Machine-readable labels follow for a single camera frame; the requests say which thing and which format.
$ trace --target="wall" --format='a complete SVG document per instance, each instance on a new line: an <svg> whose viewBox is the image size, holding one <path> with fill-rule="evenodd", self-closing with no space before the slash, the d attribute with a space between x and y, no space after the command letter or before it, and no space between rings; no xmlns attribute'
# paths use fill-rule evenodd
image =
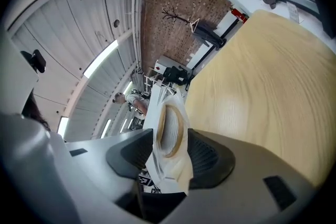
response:
<svg viewBox="0 0 336 224"><path fill-rule="evenodd" d="M228 0L143 0L141 22L142 65L146 72L160 55L165 55L183 65L191 53L196 53L201 43L191 37L190 26L177 20L162 19L163 8L191 21L204 19L214 28L229 11Z"/></svg>

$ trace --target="wooden table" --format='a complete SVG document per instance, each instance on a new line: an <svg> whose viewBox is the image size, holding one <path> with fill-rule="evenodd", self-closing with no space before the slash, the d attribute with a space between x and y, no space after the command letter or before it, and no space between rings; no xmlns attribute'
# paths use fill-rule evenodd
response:
<svg viewBox="0 0 336 224"><path fill-rule="evenodd" d="M335 161L336 56L258 10L193 79L186 110L192 128L263 146L319 186Z"/></svg>

